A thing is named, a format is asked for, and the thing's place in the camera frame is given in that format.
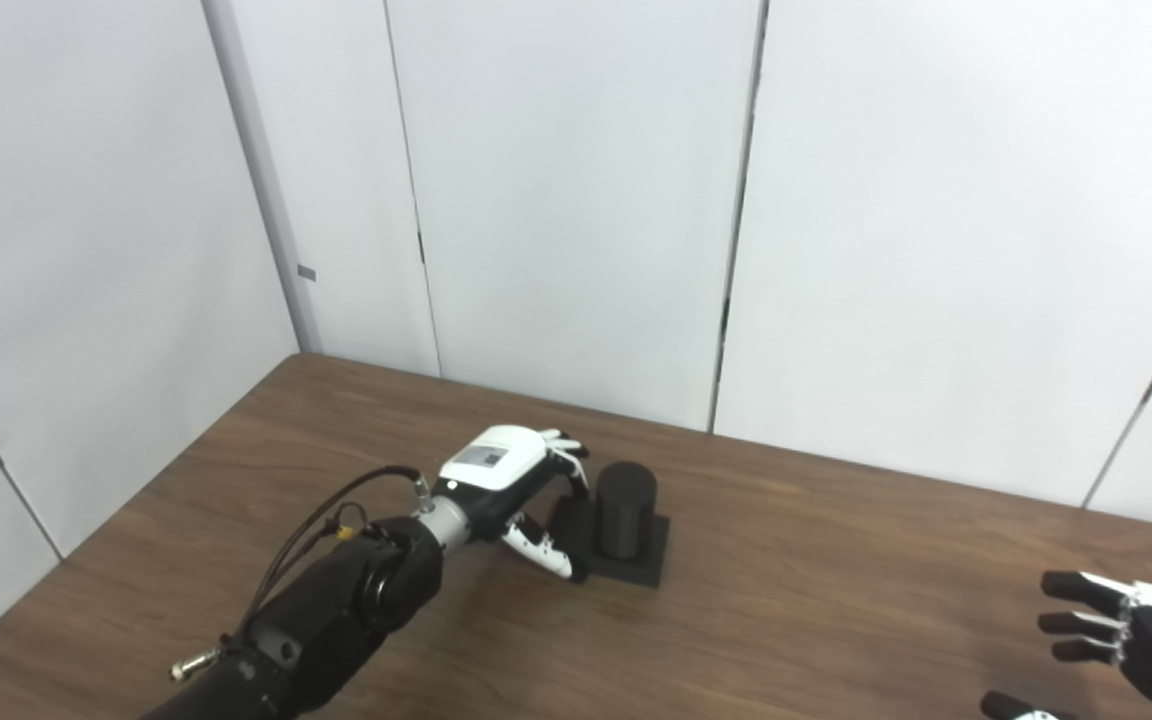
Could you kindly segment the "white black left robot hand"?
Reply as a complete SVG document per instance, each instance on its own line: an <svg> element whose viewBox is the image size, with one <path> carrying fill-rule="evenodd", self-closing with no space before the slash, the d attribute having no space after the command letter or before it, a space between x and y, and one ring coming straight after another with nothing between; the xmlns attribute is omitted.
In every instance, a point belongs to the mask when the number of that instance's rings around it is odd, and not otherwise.
<svg viewBox="0 0 1152 720"><path fill-rule="evenodd" d="M416 518L433 535L444 556L467 544L505 541L559 578L584 583L584 562L559 550L525 507L556 478L570 483L575 500L589 500L590 482L582 467L588 455L588 448L562 430L485 429L444 462L431 498Z"/></svg>

